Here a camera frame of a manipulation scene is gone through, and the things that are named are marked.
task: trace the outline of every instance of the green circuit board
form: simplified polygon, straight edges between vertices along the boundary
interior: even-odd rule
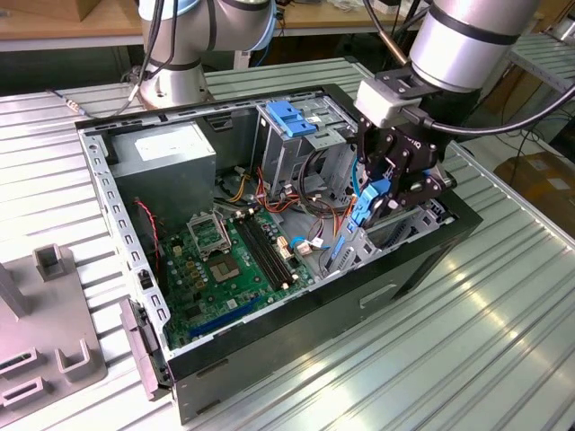
[[[261,211],[254,219],[279,255],[276,239],[281,233],[271,216]],[[296,280],[288,289],[274,290],[234,222],[224,220],[223,226],[229,235],[231,249],[227,254],[212,253],[206,261],[200,258],[187,229],[161,241],[167,263],[167,286],[162,290],[172,315],[165,332],[171,348],[185,346],[199,335],[241,319],[247,313],[314,283],[305,264],[293,258],[284,264],[292,275],[296,275]],[[206,232],[205,238],[201,235],[201,246],[219,239],[209,225],[202,224],[201,230]]]

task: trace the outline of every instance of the wooden table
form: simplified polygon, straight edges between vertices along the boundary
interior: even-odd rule
[[[383,25],[395,16],[380,14]],[[285,36],[375,32],[365,9],[343,12],[325,0],[320,4],[290,4]],[[281,32],[276,29],[275,35]],[[10,11],[0,18],[0,52],[36,49],[141,45],[142,29],[134,0],[102,0],[82,22]]]

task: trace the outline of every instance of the robotic arm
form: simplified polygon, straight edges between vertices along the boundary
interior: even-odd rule
[[[356,225],[369,227],[397,208],[455,186],[440,164],[454,136],[423,123],[464,123],[538,5],[539,0],[437,0],[413,43],[411,61],[361,83],[358,161],[367,185],[351,216]]]
[[[155,35],[158,4],[163,6],[161,24],[155,38],[150,38]],[[208,88],[199,55],[265,48],[273,35],[277,10],[275,0],[140,0],[138,11],[144,50],[151,50],[148,75],[170,60],[157,75],[142,82],[140,94],[146,105],[166,108],[205,101]]]

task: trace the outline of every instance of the chip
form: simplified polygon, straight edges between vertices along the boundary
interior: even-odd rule
[[[240,267],[229,254],[220,255],[209,260],[208,267],[218,283],[240,275]]]
[[[201,315],[201,310],[197,305],[188,306],[184,309],[184,313],[188,319],[193,319]]]

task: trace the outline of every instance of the yellow wire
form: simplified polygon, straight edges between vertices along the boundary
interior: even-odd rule
[[[228,199],[228,202],[237,202],[243,196],[243,187],[245,186],[245,181],[249,179],[249,175],[244,174],[242,175],[242,182],[240,183],[240,188],[237,190],[235,196],[231,199]]]

